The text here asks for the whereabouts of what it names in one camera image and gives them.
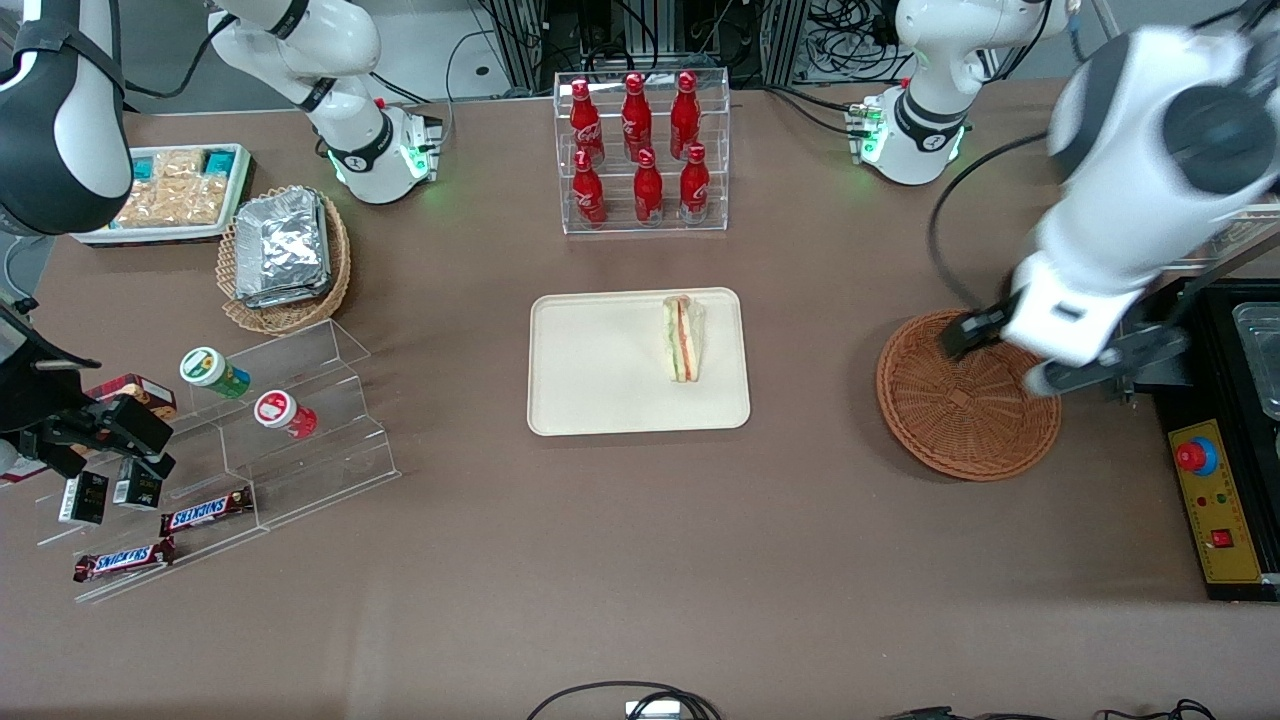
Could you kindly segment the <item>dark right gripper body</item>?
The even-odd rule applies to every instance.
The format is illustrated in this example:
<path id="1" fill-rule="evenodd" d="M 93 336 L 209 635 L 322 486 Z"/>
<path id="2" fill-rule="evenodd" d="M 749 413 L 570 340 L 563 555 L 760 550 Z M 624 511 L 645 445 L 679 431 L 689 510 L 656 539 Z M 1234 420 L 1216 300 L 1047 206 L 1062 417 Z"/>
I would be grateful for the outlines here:
<path id="1" fill-rule="evenodd" d="M 3 304 L 1 432 L 19 448 L 51 427 L 84 439 L 99 432 L 81 373 L 99 361 L 72 354 L 46 340 L 23 313 L 37 302 Z"/>

